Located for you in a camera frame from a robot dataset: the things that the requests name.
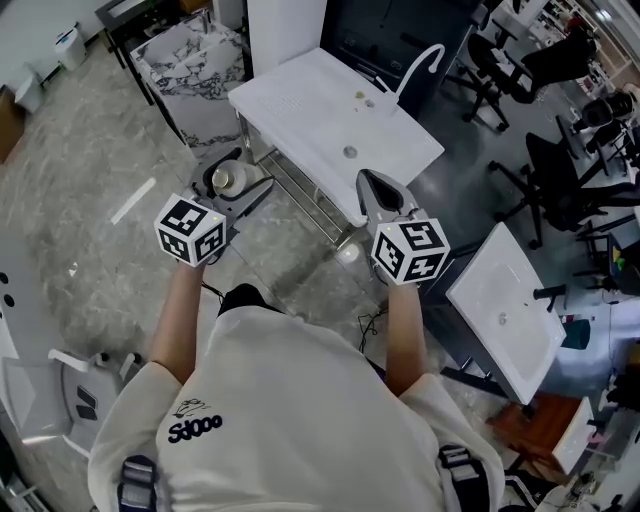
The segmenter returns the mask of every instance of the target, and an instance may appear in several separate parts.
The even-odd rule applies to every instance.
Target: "faucet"
[[[209,33],[209,26],[211,25],[211,11],[206,7],[193,11],[193,15],[200,18],[202,22],[202,31],[205,34]]]
[[[400,95],[402,94],[402,91],[404,91],[404,88],[407,86],[407,83],[409,83],[409,80],[411,79],[411,76],[413,75],[413,73],[415,73],[416,69],[418,69],[418,66],[420,64],[422,64],[422,62],[429,55],[431,55],[433,52],[436,52],[436,51],[439,52],[439,53],[438,53],[436,59],[431,64],[431,66],[429,66],[429,72],[430,73],[435,73],[438,70],[438,66],[440,65],[440,61],[442,60],[442,57],[444,57],[444,52],[446,51],[446,48],[444,47],[444,45],[440,44],[440,43],[434,44],[433,46],[430,46],[424,52],[422,52],[420,54],[420,56],[416,60],[413,61],[413,64],[411,64],[411,66],[409,67],[409,70],[404,75],[404,78],[402,79],[402,82],[400,82],[400,87],[398,87],[398,90],[396,92],[391,91],[391,89],[389,89],[387,84],[385,84],[382,81],[382,78],[380,78],[379,76],[376,77],[376,80],[378,82],[380,82],[382,87],[384,87],[385,90],[388,93],[395,94],[396,98],[400,98]]]

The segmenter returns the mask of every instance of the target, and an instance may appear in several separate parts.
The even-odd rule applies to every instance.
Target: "drain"
[[[350,160],[353,160],[358,156],[358,150],[353,146],[345,146],[345,148],[342,150],[342,153]]]

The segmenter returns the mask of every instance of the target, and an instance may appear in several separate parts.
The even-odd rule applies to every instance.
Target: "white sink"
[[[549,299],[534,300],[536,288],[531,263],[499,223],[446,294],[524,404],[566,336]]]

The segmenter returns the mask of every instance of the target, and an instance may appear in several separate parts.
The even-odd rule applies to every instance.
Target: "white countertop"
[[[446,293],[523,404],[566,336],[556,312],[547,312],[549,299],[533,298],[540,288],[524,251],[499,223]]]
[[[409,114],[385,114],[387,98],[373,84],[320,48],[241,85],[229,100],[296,164],[354,226],[360,212],[360,169],[408,185],[444,148]],[[345,147],[357,151],[347,158]]]

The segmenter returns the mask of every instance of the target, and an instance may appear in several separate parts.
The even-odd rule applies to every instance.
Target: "marble-patterned box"
[[[180,23],[131,52],[199,160],[237,143],[229,91],[244,79],[240,35],[201,17]]]

